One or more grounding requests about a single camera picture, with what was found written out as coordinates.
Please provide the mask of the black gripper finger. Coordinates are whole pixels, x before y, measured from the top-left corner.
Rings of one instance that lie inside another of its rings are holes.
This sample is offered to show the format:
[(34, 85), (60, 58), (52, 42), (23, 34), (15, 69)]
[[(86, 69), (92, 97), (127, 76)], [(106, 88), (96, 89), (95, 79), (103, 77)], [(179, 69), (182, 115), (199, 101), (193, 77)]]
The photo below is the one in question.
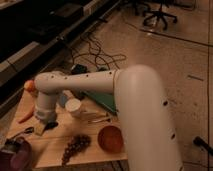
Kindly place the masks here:
[(58, 122), (48, 123), (45, 127), (45, 130), (51, 130), (58, 126)]

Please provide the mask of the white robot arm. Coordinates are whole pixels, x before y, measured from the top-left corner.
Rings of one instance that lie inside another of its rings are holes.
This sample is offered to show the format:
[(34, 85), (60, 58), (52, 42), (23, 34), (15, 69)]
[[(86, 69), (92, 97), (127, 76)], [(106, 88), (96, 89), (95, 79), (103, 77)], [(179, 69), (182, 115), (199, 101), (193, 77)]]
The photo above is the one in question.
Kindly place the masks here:
[(44, 72), (35, 77), (35, 87), (34, 115), (43, 123), (56, 119), (63, 90), (112, 93), (130, 171), (184, 171), (162, 80), (153, 68), (133, 65), (78, 75)]

